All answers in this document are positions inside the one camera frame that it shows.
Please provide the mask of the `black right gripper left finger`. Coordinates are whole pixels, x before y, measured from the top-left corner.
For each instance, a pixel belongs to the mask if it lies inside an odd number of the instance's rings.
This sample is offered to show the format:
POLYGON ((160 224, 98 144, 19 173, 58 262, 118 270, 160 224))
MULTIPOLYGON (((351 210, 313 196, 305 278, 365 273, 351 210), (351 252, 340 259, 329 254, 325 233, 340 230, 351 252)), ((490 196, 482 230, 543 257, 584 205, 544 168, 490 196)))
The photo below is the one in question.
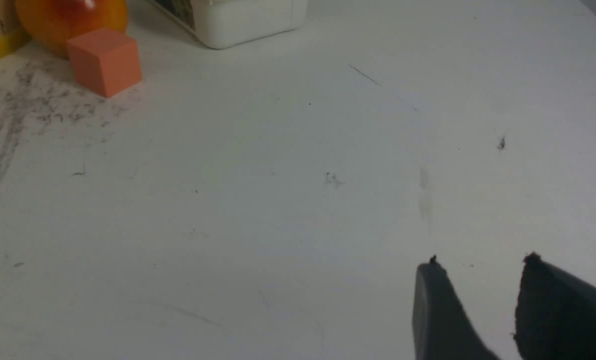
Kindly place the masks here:
POLYGON ((472 326, 436 256, 419 264, 412 312, 417 360, 497 360, 472 326))

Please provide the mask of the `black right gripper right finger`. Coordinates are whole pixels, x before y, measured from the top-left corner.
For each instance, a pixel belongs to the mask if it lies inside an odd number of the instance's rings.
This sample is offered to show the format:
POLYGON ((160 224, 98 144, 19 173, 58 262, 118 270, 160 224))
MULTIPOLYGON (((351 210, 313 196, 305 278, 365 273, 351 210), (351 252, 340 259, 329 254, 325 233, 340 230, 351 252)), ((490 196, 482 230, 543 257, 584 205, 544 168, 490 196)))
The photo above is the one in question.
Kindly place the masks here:
POLYGON ((527 255, 513 338, 524 360, 596 360, 596 287, 527 255))

